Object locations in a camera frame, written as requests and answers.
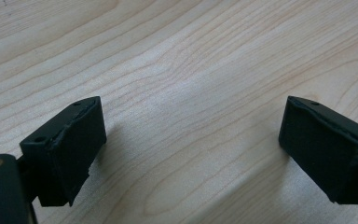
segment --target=black plastic part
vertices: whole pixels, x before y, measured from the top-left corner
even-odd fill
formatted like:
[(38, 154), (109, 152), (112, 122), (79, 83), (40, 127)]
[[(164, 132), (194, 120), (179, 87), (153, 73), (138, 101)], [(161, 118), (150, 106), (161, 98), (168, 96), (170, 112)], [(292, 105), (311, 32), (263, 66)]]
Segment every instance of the black plastic part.
[(34, 189), (28, 198), (37, 195), (42, 206), (72, 205), (105, 142), (100, 97), (66, 107), (20, 142), (25, 188)]
[(358, 124), (289, 96), (279, 141), (331, 202), (358, 204)]
[(0, 223), (36, 223), (34, 209), (24, 194), (16, 158), (0, 154)]

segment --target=light wood surface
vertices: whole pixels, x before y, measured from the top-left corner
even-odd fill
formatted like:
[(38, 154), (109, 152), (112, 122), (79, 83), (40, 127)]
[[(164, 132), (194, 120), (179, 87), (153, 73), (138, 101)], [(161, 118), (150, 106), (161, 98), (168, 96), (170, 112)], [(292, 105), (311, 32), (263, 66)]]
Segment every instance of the light wood surface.
[(278, 144), (288, 95), (358, 122), (358, 0), (0, 1), (0, 153), (94, 95), (107, 144), (40, 223), (358, 223)]

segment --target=black clamp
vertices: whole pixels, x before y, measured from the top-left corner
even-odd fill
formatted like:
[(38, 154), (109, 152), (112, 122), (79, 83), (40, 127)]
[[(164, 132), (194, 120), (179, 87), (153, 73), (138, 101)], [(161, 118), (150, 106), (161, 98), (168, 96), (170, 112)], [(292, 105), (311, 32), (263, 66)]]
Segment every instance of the black clamp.
[(289, 96), (279, 141), (331, 202), (358, 204), (358, 123)]
[(32, 201), (73, 204), (106, 142), (100, 97), (67, 106), (20, 142), (18, 160), (0, 154), (0, 223), (36, 223)]

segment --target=wooden table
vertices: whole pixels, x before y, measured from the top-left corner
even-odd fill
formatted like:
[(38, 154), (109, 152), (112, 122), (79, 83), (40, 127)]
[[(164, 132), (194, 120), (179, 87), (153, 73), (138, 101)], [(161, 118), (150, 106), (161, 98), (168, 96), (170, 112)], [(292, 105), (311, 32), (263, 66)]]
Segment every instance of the wooden table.
[(94, 95), (107, 144), (40, 223), (358, 223), (278, 144), (288, 95), (358, 122), (358, 0), (0, 1), (0, 153)]

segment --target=black bracket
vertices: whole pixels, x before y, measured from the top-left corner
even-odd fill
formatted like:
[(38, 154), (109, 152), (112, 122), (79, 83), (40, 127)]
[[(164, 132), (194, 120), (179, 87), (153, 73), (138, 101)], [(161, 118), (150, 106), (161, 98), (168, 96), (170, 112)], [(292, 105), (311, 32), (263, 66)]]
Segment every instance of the black bracket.
[(279, 141), (331, 202), (358, 204), (358, 123), (289, 96)]
[(0, 154), (0, 223), (36, 223), (31, 202), (73, 204), (106, 142), (100, 97), (67, 106), (20, 142), (18, 160)]

